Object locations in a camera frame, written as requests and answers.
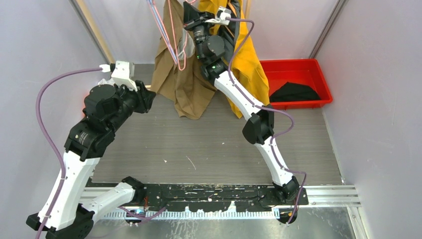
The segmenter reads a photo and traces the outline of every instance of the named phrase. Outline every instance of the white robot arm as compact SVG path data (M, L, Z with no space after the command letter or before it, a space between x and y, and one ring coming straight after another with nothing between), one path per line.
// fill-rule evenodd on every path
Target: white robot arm
M240 93L236 86L239 87L248 96L248 98L254 102L255 105L262 106L263 104L254 98L235 78L234 81L235 84L230 81L228 71L224 71L217 79L215 79L214 86L222 91L240 109L243 117L246 121L248 121L253 115L257 116L257 113L259 113L261 109L254 107L247 99L245 99L245 97ZM273 152L271 151L270 140L271 137L268 137L264 140L263 144L257 142L254 143L254 145L259 150L265 160L265 163L270 169L273 182L276 185L282 186L283 184L290 182L293 174L280 168ZM282 165L286 165L275 142L273 142L273 147L276 151L277 158L280 163Z
M144 185L132 177L122 180L108 192L80 202L82 192L116 131L132 115L146 113L155 93L143 82L133 81L133 64L117 61L101 65L104 72L112 71L113 85L98 85L85 98L85 117L71 130L63 155L66 177L57 177L47 203L26 221L34 230L41 227L53 197L64 180L60 194L42 229L47 239L85 238L93 225L105 214L127 203L141 203L146 195Z
M274 113L254 98L236 79L223 57L226 56L225 41L219 35L211 35L215 24L228 25L231 11L220 7L217 15L199 11L184 2L184 29L194 33L197 58L202 62L201 73L217 89L222 91L242 112L246 119L243 135L254 144L270 169L277 195L283 202L290 202L300 192L300 185L289 172L273 139Z

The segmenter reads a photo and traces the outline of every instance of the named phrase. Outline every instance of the cable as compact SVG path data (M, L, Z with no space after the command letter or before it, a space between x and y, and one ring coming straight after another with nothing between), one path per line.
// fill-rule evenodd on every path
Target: cable
M174 33L174 24L173 24L173 14L171 11L171 0L168 0L169 3L169 12L170 12L170 22L172 25L172 32L173 32L173 42L174 42L174 49L176 51L176 55L178 56L177 58L177 67L179 68L180 71L184 71L184 69L186 68L186 46L188 45L188 33L186 32L186 37L185 37L185 45L183 46L182 49L182 53L183 53L183 68L180 68L180 61L179 61L179 53L177 52L177 43L176 43L176 35Z
M45 129L44 122L42 121L41 110L40 110L42 95L44 94L45 90L51 84L53 84L54 82L56 82L56 81L58 81L62 78L65 78L65 77L71 76L71 75L76 75L76 74L79 74L79 73L101 71L101 70L103 70L103 69L98 67L98 68L90 68L90 69L84 69L84 70L71 71L71 72L62 74L58 77L51 79L49 82L47 82L41 88L41 90L38 93L37 100L36 100L36 103L35 103L35 113L37 115L37 121L38 121L38 124L41 128L43 135L47 139L47 142L50 144L51 148L53 148L54 153L56 154L57 158L59 159L60 169L61 169L61 178L60 178L60 182L59 182L59 185L57 187L56 193L54 194L53 199L51 200L50 206L48 207L47 212L45 213L44 219L41 222L41 226L39 227L39 229L37 231L37 235L35 236L35 239L40 238L42 229L44 228L45 224L47 223L48 218L50 217L50 213L53 210L54 205L56 204L56 201L57 201L57 199L60 195L60 192L62 191L63 184L64 184L65 178L66 178L66 167L65 167L65 163L63 161L63 157L60 154L59 150L57 149L56 145L54 144L53 140L51 139L50 135L48 134L47 130Z
M182 51L180 52L180 53L183 53L183 62L184 62L183 68L181 68L180 67L180 60L179 60L179 53L178 53L178 50L177 50L176 35L174 33L175 29L174 29L174 22L173 22L173 16L172 16L172 11L171 11L170 0L168 0L168 4L169 4L169 12L170 12L170 22L171 22L172 32L173 32L174 49L173 49L173 47L170 43L170 38L169 38L169 35L167 33L167 29L164 26L163 19L161 18L160 14L158 13L158 9L157 9L157 6L155 4L155 1L154 0L147 0L147 1L149 2L149 7L150 7L152 14L155 16L154 17L155 23L157 24L157 26L160 30L161 36L163 37L164 42L166 43L167 49L170 51L170 54L173 58L174 63L176 65L178 65L178 68L179 68L180 71L184 71L185 68L186 68L186 58L187 57L186 57L186 51L185 50L186 50L186 46L188 45L188 34L186 34L185 44L183 46ZM197 0L193 0L193 1L187 1L186 0L186 2L188 2L189 4L193 4L196 1Z
M165 211L165 210L166 210L166 208L165 208L165 207L163 207L163 208L162 208L162 209L160 209L158 212L156 212L154 215L152 215L152 216L150 216L150 217L144 217L144 216L139 216L139 215L133 214L131 211L129 211L128 209L126 209L126 208L124 208L124 207L119 207L119 208L120 208L120 209L122 209L123 211L127 212L130 216L132 216L132 217L134 217L134 218L141 219L142 221L141 221L141 222L139 222L139 223L138 223L138 225L142 225L142 224L145 224L145 223L149 222L149 221L150 221L150 220L152 220L154 217L157 217L158 215L160 215L161 213L163 213L163 211ZM114 229L113 231L111 231L111 232L109 232L109 233L105 234L104 236L100 236L100 237L89 237L89 238L92 238L92 239L101 239L101 238L106 238L106 237L111 236L112 234L116 233L117 231L119 231L119 230L121 230L122 228L125 228L125 227L127 227L127 226L128 226L128 225L123 225L123 226L120 226L120 227L118 227L118 228Z
M287 116L289 119L290 119L290 121L292 122L292 125L287 129L287 130L285 130L285 131L283 131L283 132L280 132L280 133L277 133L277 134L275 134L275 135L273 135L273 137L271 138L271 140L270 140L270 145L271 145L271 151L273 152L273 155L274 155L274 158L276 159L276 161L277 161L277 163L278 163L278 165L281 167L281 169L283 169L284 171L286 171L286 172L289 172L289 173L296 173L296 174L303 174L304 175L304 179L303 179L303 182L302 182L302 184L300 185L300 187L299 187L299 192L298 192L298 197L297 197L297 199L296 199L296 202L295 202L295 206L294 206L294 208L293 208L293 213L292 213L292 215L290 216L290 218L289 218L289 220L287 221L287 225L289 225L289 223L291 222L291 220L293 219L293 216L294 216L294 214L296 213L296 211L297 211L297 209L298 209L298 205L299 205L299 196L300 196L300 194L302 193L302 191L303 191L303 187L304 187L304 185L305 185L305 182L306 182L306 177L307 177L307 174L305 173L305 172L302 172L302 171L294 171L294 170L290 170L290 169L288 169L288 168L286 168L283 164L281 164L281 162L280 162L280 160L278 159L278 157L277 157L277 155L276 155L276 152L275 152L275 150L274 150L274 145L273 145L273 141L274 141L274 139L275 138L277 138L278 136L280 136L280 135L282 135L282 134L285 134L285 133L287 133L287 132L289 132L293 127L294 127L294 125L295 125L295 121L293 120L293 117L290 115L290 114L288 114L288 113L286 113L286 112L284 112L284 111L281 111L281 110L276 110L276 109L273 109L273 108L268 108L268 107L263 107L263 106L257 106L257 105L255 105L255 103L236 85L236 83L235 83L235 81L234 81L234 79L233 79L233 77L232 77L232 75L231 75L231 69L232 69L232 65L233 65L233 61L234 61L234 58L235 58L235 56L238 54L238 52L240 51L240 49L242 48L242 46L245 44L245 42L246 42L246 40L248 39L248 37L249 37L249 35L251 34L251 32L252 32L252 30L253 30L253 28L255 27L255 22L254 21L252 21L252 20L248 20L248 19L238 19L238 18L226 18L227 20L229 20L229 21L234 21L234 22L249 22L249 23L251 23L252 24L252 26L251 26L251 29L249 30L249 32L246 34L246 36L245 36L245 38L242 40L242 42L239 44L239 46L236 48L236 50L234 51L234 53L233 53L233 56L232 56L232 58L230 59L230 62L229 62L229 64L228 64L228 76L229 76L229 78L230 78L230 80L231 80L231 82L234 84L234 86L237 88L237 90L254 106L254 107L257 107L258 109L261 109L261 110L266 110L266 111L272 111L272 112L276 112L276 113L281 113L281 114L283 114L283 115L285 115L285 116Z
M124 208L124 207L119 207L119 208L122 209L123 211L125 211L126 213L128 213L131 217L138 218L138 219L141 219L141 220L148 220L148 221L155 218L155 217L158 217L160 214L163 213L163 211L166 210L166 207L163 207L162 209L158 210L158 212L156 212L154 215L152 215L150 217L145 217L145 216L136 215L136 214L132 213L131 211L129 211L128 209Z
M175 55L173 48L170 44L170 39L169 39L169 36L167 34L166 27L164 26L163 20L161 19L160 14L158 13L155 2L154 2L154 0L148 0L148 2L149 2L149 9L151 10L152 14L154 15L155 23L157 24L158 29L160 30L161 36L163 37L163 40L164 40L164 43L166 43L166 46L170 51L170 54L173 58L174 63L177 64L178 58Z

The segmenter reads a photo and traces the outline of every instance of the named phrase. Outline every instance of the wooden post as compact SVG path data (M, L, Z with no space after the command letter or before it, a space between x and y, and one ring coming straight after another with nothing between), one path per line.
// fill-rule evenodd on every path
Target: wooden post
M84 0L74 0L74 2L78 5L81 14L85 18L88 26L91 28L92 34L96 38L99 47L101 48L101 51L103 51L105 57L110 63L114 63L114 57L110 52L110 49L107 46L106 41L104 40L103 36L101 35L100 30L98 29L97 24L95 23L95 20L93 19L90 10L88 9L86 3Z

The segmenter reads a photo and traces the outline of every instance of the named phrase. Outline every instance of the blue cable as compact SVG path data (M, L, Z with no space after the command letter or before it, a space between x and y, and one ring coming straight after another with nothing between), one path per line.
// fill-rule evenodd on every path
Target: blue cable
M153 3L153 0L147 0L148 2L149 2L149 4L151 5L151 7L152 7L152 11L153 11L153 13L154 13L154 17L155 17L155 19L157 20L157 23L158 23L158 28L159 28L159 30L161 31L161 33L162 33L162 35L164 36L163 38L164 38L164 41L169 45L169 46L171 46L171 44L170 44L170 40L167 38L167 36L166 36L166 34L165 34L165 31L164 31L164 26L161 24L161 22L160 22L160 18L158 17L158 12L155 10L155 8L154 8L154 3ZM173 50L171 50L171 49L169 49L169 51L170 51L170 54L171 54L171 56L172 56L172 58L173 58L173 60L175 61L175 62L178 62L177 61L177 56L176 56L176 54L175 54L175 52L173 51Z

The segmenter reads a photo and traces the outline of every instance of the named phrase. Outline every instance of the gray floor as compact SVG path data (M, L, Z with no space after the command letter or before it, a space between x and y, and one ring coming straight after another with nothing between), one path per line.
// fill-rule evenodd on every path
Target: gray floor
M152 65L138 65L135 77L149 84L152 71ZM308 185L341 184L321 109L288 112L296 126L277 144L289 168L307 172ZM243 138L244 124L222 93L199 120L179 118L173 103L157 96L149 113L132 115L120 128L93 181L132 176L144 183L271 183L260 153ZM289 125L288 118L275 116L275 132Z

